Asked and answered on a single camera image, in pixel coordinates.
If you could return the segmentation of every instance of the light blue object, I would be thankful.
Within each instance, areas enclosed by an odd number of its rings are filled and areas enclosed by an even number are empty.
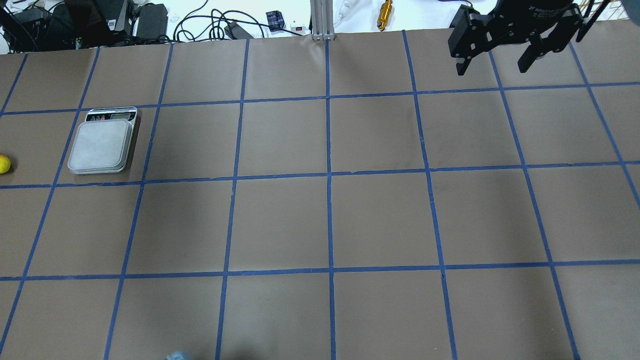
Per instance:
[[[173,354],[167,356],[166,360],[193,360],[193,358],[184,351],[176,351]]]

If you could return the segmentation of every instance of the grid table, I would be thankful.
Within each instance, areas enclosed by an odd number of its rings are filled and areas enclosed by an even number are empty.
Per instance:
[[[640,30],[449,31],[0,57],[1,357],[633,358]],[[100,106],[131,167],[73,176]]]

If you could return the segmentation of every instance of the kitchen scale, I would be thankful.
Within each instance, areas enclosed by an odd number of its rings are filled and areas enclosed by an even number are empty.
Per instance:
[[[138,109],[92,109],[76,132],[67,167],[72,174],[121,172],[138,119]]]

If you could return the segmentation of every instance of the silver scale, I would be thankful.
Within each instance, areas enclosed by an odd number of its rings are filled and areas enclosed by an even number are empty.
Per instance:
[[[121,172],[127,164],[138,109],[90,110],[78,126],[67,166],[72,174]]]

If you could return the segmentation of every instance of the gold object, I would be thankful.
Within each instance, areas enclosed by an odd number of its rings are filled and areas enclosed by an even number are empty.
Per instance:
[[[378,17],[378,29],[384,31],[391,17],[391,3],[393,0],[386,0],[380,7],[380,16]]]

